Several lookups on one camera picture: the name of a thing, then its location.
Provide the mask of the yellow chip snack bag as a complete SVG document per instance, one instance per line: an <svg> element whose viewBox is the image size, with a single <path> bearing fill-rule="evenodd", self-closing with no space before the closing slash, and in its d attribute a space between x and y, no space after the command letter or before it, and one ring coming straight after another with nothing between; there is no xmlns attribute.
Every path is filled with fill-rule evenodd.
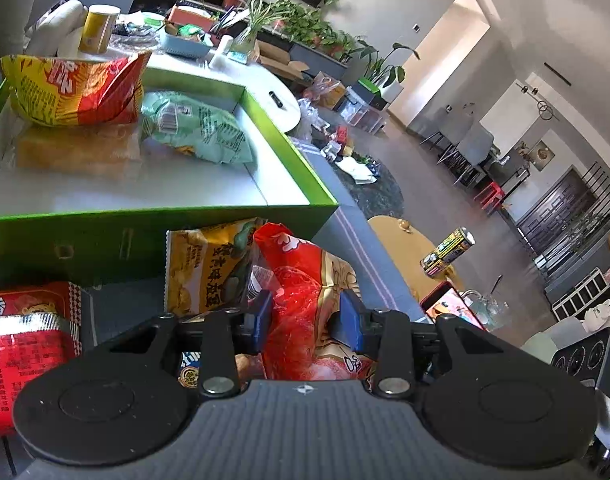
<svg viewBox="0 0 610 480"><path fill-rule="evenodd" d="M179 318L239 306L257 250L254 217L166 233L165 308Z"/></svg>

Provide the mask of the large red snack bag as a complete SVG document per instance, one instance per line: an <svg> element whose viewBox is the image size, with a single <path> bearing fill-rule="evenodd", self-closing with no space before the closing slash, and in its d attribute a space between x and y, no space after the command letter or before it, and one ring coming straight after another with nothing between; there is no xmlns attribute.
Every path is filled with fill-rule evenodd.
<svg viewBox="0 0 610 480"><path fill-rule="evenodd" d="M333 339L328 328L340 311L341 292L360 293L352 266L282 224L266 223L254 244L261 265L253 276L271 275L273 310L263 352L235 357L241 382L369 380L375 361Z"/></svg>

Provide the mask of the green snack bag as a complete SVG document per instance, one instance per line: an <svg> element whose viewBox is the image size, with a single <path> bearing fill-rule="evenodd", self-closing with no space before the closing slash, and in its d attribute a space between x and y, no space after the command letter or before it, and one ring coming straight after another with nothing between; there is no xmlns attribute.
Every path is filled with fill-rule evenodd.
<svg viewBox="0 0 610 480"><path fill-rule="evenodd" d="M146 138L220 165L248 164L254 153L230 112L171 90L145 92L141 123Z"/></svg>

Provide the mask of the yellow red striped snack bag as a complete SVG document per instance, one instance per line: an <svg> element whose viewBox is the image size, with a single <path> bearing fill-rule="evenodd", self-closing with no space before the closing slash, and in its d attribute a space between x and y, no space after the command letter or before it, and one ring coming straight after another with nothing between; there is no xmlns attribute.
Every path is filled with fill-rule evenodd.
<svg viewBox="0 0 610 480"><path fill-rule="evenodd" d="M3 75L14 110L45 127L127 125L137 122L148 52L106 62L7 55Z"/></svg>

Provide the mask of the small cracker packet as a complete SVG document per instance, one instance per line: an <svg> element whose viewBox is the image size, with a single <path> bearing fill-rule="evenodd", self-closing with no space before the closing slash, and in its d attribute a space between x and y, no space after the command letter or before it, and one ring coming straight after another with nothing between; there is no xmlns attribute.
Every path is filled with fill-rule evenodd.
<svg viewBox="0 0 610 480"><path fill-rule="evenodd" d="M178 372L178 382L183 388L195 389L198 387L201 368L200 352L183 352Z"/></svg>

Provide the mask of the yellow black drink can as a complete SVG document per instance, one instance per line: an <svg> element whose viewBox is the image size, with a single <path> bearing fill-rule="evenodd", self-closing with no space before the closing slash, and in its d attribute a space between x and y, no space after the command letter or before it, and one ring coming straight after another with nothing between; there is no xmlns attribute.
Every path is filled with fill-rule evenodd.
<svg viewBox="0 0 610 480"><path fill-rule="evenodd" d="M434 278L443 273L474 244L476 244L476 240L472 233L461 226L420 260L421 268L429 278Z"/></svg>

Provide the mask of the black remote control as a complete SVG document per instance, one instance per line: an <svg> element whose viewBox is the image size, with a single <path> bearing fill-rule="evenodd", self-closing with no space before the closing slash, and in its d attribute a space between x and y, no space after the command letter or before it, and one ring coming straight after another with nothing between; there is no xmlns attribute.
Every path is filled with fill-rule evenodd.
<svg viewBox="0 0 610 480"><path fill-rule="evenodd" d="M276 104L276 106L282 110L284 108L284 105L283 105L281 99L278 98L276 92L270 91L270 92L268 92L268 94L271 97L271 99L273 100L273 102Z"/></svg>

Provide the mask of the white oval coffee table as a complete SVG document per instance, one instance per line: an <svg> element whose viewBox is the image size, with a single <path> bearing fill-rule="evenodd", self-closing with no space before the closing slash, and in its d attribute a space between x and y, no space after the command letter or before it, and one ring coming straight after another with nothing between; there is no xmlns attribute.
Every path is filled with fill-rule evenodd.
<svg viewBox="0 0 610 480"><path fill-rule="evenodd" d="M301 112L295 96L267 68L257 63L242 65L227 59L222 71L210 70L209 61L178 58L153 52L142 76L147 89L188 93L215 106L244 110L259 129L269 127L287 134L299 124ZM268 92L276 92L284 108L276 106Z"/></svg>

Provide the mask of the open cardboard box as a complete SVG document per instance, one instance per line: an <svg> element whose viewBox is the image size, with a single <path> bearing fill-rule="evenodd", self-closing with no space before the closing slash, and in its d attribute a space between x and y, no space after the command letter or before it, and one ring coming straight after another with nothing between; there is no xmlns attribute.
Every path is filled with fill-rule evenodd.
<svg viewBox="0 0 610 480"><path fill-rule="evenodd" d="M303 80L309 71L309 66L302 62L292 60L287 51L284 51L268 42L257 40L258 63L274 73L277 77L288 80Z"/></svg>

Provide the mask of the glass vase with plant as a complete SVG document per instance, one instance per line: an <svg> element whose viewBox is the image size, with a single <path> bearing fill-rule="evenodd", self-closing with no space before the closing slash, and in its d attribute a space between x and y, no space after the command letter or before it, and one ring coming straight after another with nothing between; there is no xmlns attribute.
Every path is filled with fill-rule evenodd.
<svg viewBox="0 0 610 480"><path fill-rule="evenodd" d="M232 61L247 65L255 60L258 33L266 26L284 19L285 11L277 2L244 0L230 9L231 24L243 23L243 30L232 40L228 56Z"/></svg>

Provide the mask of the white small bottle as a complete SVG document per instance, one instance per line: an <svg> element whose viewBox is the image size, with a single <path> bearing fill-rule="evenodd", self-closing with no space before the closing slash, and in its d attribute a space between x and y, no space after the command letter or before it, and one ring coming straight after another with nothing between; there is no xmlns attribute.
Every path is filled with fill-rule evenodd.
<svg viewBox="0 0 610 480"><path fill-rule="evenodd" d="M219 44L209 61L210 70L218 70L222 72L227 67L228 53L231 49L233 38L229 35L224 35L220 38Z"/></svg>

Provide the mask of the blue plastic basket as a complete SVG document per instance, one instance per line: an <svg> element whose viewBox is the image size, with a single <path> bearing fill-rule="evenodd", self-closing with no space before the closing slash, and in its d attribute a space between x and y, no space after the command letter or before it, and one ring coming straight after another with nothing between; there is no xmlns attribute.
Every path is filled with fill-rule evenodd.
<svg viewBox="0 0 610 480"><path fill-rule="evenodd" d="M205 58L213 49L213 41L197 25L167 24L159 33L161 49L180 58Z"/></svg>

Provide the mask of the orange storage box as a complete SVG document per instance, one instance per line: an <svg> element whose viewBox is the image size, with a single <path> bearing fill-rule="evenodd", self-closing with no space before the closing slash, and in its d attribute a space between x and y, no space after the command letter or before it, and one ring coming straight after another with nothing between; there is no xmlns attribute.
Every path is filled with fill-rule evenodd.
<svg viewBox="0 0 610 480"><path fill-rule="evenodd" d="M179 6L175 4L168 13L167 21L178 26L194 25L206 32L209 31L219 18L217 14L205 11L194 6Z"/></svg>

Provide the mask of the yellow tin can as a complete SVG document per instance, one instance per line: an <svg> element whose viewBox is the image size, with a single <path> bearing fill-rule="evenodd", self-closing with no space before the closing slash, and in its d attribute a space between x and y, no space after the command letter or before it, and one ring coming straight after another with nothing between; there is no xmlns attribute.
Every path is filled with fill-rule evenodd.
<svg viewBox="0 0 610 480"><path fill-rule="evenodd" d="M109 4L92 4L92 6L89 6L79 41L79 50L93 54L104 53L107 50L119 13L118 6L110 6Z"/></svg>

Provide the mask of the tv console cabinet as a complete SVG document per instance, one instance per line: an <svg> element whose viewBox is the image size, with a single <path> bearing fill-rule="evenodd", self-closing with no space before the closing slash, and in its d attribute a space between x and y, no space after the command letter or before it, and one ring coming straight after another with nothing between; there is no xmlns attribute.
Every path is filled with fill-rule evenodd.
<svg viewBox="0 0 610 480"><path fill-rule="evenodd" d="M118 6L122 14L134 12L151 12L168 17L171 8L176 4L186 8L198 10L202 18L210 18L217 22L224 14L225 10L220 6L202 0L79 0L86 6L95 3L109 4ZM303 42L290 39L287 34L281 32L275 25L267 25L258 34L258 39L266 44L272 44L285 52L288 52L292 61L301 61L308 66L307 74L316 76L319 72L325 73L337 79L342 79L347 71L347 65L337 60L333 56L327 55L319 48L308 47Z"/></svg>

